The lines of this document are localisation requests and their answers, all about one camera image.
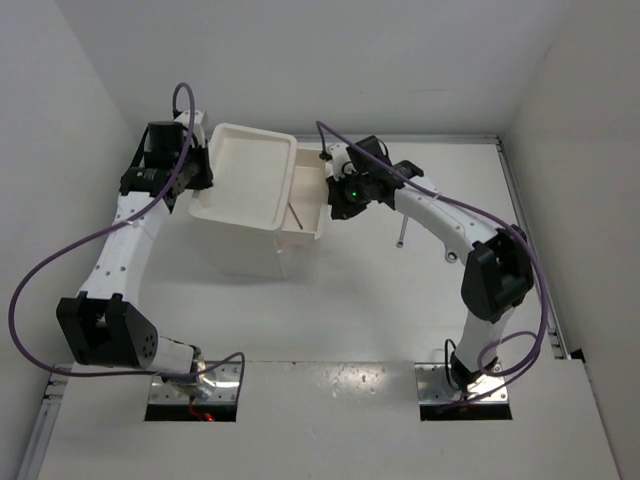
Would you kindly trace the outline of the blue handle screwdriver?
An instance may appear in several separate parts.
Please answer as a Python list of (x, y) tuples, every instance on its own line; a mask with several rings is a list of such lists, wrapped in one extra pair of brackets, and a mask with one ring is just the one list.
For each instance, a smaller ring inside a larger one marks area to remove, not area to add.
[(293, 208), (293, 206), (292, 206), (290, 201), (287, 202), (287, 207), (288, 207), (289, 211), (291, 212), (291, 215), (293, 216), (298, 228), (300, 230), (304, 230), (304, 226), (302, 225), (302, 223), (300, 221), (300, 218), (299, 218), (298, 214), (296, 213), (295, 209)]

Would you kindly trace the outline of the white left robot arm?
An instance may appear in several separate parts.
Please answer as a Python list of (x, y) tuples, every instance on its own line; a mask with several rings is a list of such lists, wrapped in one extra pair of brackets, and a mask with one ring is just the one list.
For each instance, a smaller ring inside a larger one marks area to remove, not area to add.
[(56, 308), (77, 363), (149, 371), (200, 401), (213, 394), (200, 349), (161, 336), (137, 304), (153, 243), (178, 196), (213, 184), (206, 123), (204, 112), (183, 111), (147, 125), (120, 180), (116, 229), (78, 294)]

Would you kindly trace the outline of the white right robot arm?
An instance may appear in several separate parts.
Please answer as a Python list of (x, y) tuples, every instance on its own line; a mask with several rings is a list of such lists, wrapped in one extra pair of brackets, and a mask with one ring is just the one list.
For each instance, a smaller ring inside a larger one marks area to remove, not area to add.
[(533, 287), (528, 255), (505, 229), (442, 200), (420, 167), (409, 160), (391, 162), (375, 136), (354, 146), (323, 148), (319, 157), (331, 166), (326, 183), (332, 219), (351, 219), (376, 201), (440, 240), (448, 262), (462, 263), (467, 316), (447, 356), (445, 379), (456, 399), (467, 398), (470, 385), (496, 365), (508, 320)]

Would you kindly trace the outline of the white top drawer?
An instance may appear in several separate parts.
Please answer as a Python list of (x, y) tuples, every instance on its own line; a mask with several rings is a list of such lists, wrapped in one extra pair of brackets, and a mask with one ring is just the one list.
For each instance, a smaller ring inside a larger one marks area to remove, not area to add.
[(300, 230), (286, 207), (282, 230), (278, 235), (283, 248), (306, 247), (319, 241), (328, 214), (328, 188), (326, 164), (319, 158), (320, 151), (297, 150), (292, 185), (288, 201), (298, 214), (304, 230)]

